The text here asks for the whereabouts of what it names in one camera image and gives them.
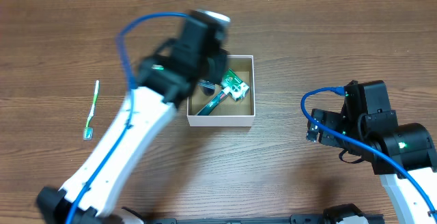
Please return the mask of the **green soap box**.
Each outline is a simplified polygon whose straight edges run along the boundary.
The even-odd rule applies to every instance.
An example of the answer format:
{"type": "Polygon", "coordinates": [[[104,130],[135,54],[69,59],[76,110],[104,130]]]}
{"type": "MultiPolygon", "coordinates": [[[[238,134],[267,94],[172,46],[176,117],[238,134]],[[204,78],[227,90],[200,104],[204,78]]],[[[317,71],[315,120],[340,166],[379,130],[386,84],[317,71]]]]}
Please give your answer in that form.
{"type": "Polygon", "coordinates": [[[223,76],[221,87],[230,88],[229,94],[235,100],[243,99],[248,93],[250,87],[232,70],[229,69],[223,76]]]}

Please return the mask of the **red green toothpaste tube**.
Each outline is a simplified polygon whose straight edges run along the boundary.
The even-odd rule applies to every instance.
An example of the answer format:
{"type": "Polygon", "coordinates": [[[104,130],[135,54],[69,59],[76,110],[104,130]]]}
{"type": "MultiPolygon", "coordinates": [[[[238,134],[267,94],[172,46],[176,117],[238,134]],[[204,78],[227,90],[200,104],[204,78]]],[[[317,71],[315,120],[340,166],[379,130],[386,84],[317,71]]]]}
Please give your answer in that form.
{"type": "Polygon", "coordinates": [[[222,89],[215,97],[213,97],[213,99],[211,99],[211,101],[209,101],[208,104],[206,104],[198,113],[197,115],[209,115],[211,114],[211,112],[222,102],[224,101],[229,92],[230,92],[231,88],[230,87],[225,87],[224,89],[222,89]]]}

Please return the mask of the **green white toothbrush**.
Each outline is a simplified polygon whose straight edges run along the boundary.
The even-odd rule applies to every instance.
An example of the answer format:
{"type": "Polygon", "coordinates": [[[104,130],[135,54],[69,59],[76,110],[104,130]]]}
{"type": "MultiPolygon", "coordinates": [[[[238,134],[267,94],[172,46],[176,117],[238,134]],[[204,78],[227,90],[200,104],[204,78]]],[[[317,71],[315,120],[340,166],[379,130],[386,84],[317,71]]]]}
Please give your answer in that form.
{"type": "Polygon", "coordinates": [[[96,80],[93,101],[92,101],[91,108],[90,108],[89,114],[87,116],[87,121],[85,123],[85,127],[83,130],[83,140],[84,141],[89,141],[93,137],[93,128],[90,126],[90,123],[94,117],[94,113],[95,113],[95,109],[96,109],[96,102],[97,102],[98,94],[99,94],[99,89],[100,89],[100,81],[96,80]]]}

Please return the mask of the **clear bottle dark liquid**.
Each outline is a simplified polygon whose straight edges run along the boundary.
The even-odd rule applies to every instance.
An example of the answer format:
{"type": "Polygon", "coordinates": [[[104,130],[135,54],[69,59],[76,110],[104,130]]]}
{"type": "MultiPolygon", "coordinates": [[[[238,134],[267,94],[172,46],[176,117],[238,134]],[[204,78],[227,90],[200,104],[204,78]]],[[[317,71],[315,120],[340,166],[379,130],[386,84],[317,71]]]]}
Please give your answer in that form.
{"type": "Polygon", "coordinates": [[[215,93],[215,87],[216,85],[209,82],[209,81],[205,81],[205,80],[200,80],[198,82],[198,86],[200,86],[201,91],[206,95],[206,96],[211,96],[215,93]]]}

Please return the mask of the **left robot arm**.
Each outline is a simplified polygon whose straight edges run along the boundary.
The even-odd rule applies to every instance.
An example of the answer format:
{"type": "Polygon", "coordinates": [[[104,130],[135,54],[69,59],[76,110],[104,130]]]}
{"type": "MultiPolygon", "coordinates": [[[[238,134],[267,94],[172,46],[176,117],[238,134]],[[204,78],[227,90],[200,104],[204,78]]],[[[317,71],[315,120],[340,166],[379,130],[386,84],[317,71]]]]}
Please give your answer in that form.
{"type": "Polygon", "coordinates": [[[164,56],[155,50],[132,71],[125,36],[141,16],[126,25],[116,45],[128,91],[112,124],[88,159],[60,188],[44,187],[36,203],[46,223],[142,223],[132,210],[115,206],[127,179],[153,142],[173,119],[198,82],[220,83],[227,68],[222,48],[229,17],[207,10],[183,15],[178,37],[164,42],[164,56]]]}

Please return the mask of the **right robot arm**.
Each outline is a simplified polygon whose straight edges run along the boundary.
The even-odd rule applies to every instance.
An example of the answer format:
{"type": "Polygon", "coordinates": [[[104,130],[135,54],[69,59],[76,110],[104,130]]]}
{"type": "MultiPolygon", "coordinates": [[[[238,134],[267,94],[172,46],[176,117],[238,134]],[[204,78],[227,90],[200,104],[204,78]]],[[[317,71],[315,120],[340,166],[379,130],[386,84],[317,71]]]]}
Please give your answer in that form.
{"type": "Polygon", "coordinates": [[[344,98],[338,113],[307,111],[306,93],[300,108],[307,118],[306,138],[341,149],[339,156],[357,156],[379,176],[400,223],[436,222],[436,147],[421,124],[400,125],[391,108],[384,81],[327,89],[344,98]]]}

